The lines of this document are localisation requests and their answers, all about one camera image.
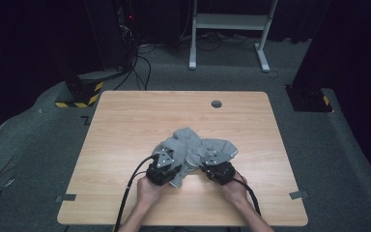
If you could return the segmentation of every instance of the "grey cloth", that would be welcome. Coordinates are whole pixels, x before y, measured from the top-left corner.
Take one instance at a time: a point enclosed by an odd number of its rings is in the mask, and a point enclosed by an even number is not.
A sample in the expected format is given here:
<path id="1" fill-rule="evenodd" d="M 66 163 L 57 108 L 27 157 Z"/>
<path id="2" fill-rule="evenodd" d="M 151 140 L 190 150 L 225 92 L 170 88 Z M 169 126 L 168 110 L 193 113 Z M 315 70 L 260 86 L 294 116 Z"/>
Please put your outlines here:
<path id="1" fill-rule="evenodd" d="M 203 162 L 210 160 L 215 154 L 224 156 L 221 162 L 232 159 L 238 149 L 228 140 L 222 139 L 201 139 L 191 128 L 176 130 L 172 137 L 159 143 L 154 153 L 161 149 L 173 151 L 173 160 L 169 170 L 181 165 L 174 180 L 170 182 L 176 188 L 182 185 L 183 178 L 190 172 L 200 168 Z"/>

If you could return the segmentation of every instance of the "wooden table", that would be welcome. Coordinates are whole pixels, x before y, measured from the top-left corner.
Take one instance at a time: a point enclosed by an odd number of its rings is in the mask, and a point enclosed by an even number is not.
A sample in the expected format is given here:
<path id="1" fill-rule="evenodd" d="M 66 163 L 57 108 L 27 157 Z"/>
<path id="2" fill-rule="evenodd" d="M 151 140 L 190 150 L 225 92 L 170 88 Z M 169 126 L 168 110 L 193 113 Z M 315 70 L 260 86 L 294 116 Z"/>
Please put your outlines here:
<path id="1" fill-rule="evenodd" d="M 221 101 L 220 108 L 212 101 Z M 185 127 L 201 138 L 232 142 L 231 160 L 254 190 L 270 225 L 302 226 L 307 215 L 290 162 L 262 92 L 106 91 L 100 97 L 58 215 L 63 224 L 114 224 L 128 179 L 156 145 Z M 146 162 L 141 170 L 146 170 Z M 125 221 L 136 199 L 128 195 Z M 244 225 L 234 208 L 200 170 L 170 187 L 144 220 L 145 225 Z"/>

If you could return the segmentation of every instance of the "dark background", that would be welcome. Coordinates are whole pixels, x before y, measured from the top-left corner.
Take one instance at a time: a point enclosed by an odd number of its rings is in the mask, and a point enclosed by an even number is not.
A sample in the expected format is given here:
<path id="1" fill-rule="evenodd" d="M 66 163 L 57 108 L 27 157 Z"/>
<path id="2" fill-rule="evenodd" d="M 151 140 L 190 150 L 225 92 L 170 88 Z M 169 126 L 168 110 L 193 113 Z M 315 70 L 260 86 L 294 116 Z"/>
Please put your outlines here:
<path id="1" fill-rule="evenodd" d="M 162 18 L 154 17 L 154 20 L 172 20 L 172 24 L 158 27 L 158 30 L 151 28 L 146 34 L 172 41 L 176 34 L 183 32 L 187 22 L 187 1 L 170 1 L 172 4 L 166 5 L 164 1 L 157 0 L 144 2 L 150 11 L 156 13 L 179 12 L 176 19 L 171 14 L 156 14 Z M 329 0 L 279 1 L 269 39 L 282 41 L 291 38 L 294 43 L 314 39 L 300 67 L 295 86 L 311 90 L 332 88 L 363 153 L 371 162 L 371 1 L 336 0 L 330 6 L 329 3 Z M 28 14 L 33 7 L 31 4 L 32 1 L 15 4 L 0 0 L 0 125 L 32 106 L 43 91 L 65 80 L 50 55 L 45 43 L 47 38 L 42 38 L 36 23 L 41 18 Z M 207 0 L 200 1 L 200 4 L 201 12 L 261 14 L 267 11 L 270 1 L 218 0 L 211 3 Z M 137 10 L 136 14 L 147 16 L 141 13 L 144 9 Z M 81 18 L 75 15 L 81 16 L 80 13 L 70 11 L 65 14 L 68 18 Z M 319 27 L 325 13 L 326 17 Z M 87 26 L 88 23 L 82 19 L 71 25 Z M 164 30 L 173 25 L 177 26 L 172 28 L 174 33 L 165 33 Z M 186 35 L 189 35 L 190 26 L 189 23 Z M 60 37 L 66 46 L 78 42 L 78 38 Z M 86 49 L 90 56 L 93 48 L 87 46 Z M 73 52 L 69 51 L 69 55 L 72 57 Z M 98 70 L 96 61 L 92 62 L 93 66 L 81 63 L 73 63 L 72 66 L 76 73 L 80 69 L 81 72 Z"/>

